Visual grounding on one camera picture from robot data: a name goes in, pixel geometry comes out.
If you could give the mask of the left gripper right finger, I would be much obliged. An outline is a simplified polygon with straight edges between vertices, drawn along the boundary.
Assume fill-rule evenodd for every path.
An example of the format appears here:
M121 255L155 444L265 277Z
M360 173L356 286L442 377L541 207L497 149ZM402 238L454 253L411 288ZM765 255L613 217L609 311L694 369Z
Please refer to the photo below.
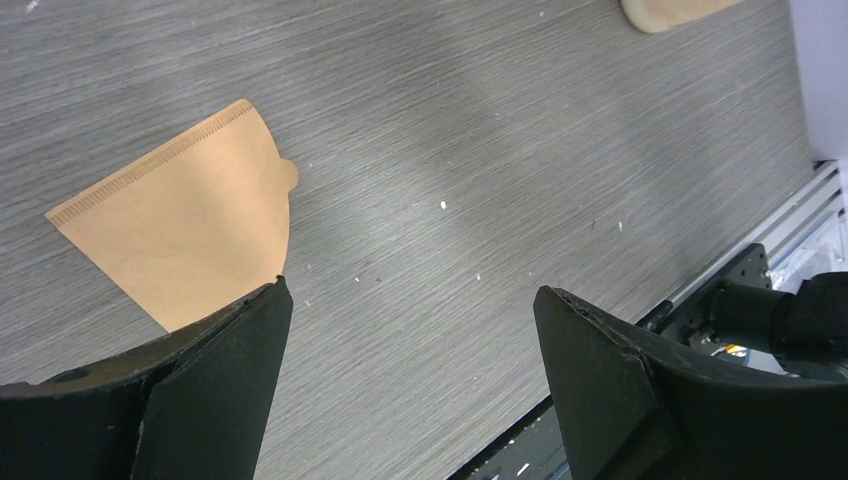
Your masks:
M540 288L534 318L576 479L843 479L847 388L729 363Z

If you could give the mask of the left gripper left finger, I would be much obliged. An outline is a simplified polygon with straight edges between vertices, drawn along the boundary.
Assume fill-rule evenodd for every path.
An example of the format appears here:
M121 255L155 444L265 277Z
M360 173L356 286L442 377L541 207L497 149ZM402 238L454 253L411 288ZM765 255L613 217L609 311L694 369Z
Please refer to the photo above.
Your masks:
M1 389L5 479L250 479L286 348L286 281L121 354Z

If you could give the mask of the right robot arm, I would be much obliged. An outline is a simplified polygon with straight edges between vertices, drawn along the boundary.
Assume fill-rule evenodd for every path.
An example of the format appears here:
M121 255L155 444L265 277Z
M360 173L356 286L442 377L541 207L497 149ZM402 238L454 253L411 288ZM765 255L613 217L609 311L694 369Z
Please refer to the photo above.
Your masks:
M706 318L718 339L773 355L801 378L847 381L847 274L829 272L795 293L736 284L708 297Z

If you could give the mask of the brown paper filter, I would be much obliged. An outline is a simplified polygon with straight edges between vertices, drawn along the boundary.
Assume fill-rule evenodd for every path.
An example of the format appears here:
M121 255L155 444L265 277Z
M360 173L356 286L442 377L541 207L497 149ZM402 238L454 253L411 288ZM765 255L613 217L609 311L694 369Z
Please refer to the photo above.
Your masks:
M47 213L164 330L284 270L299 179L240 99Z

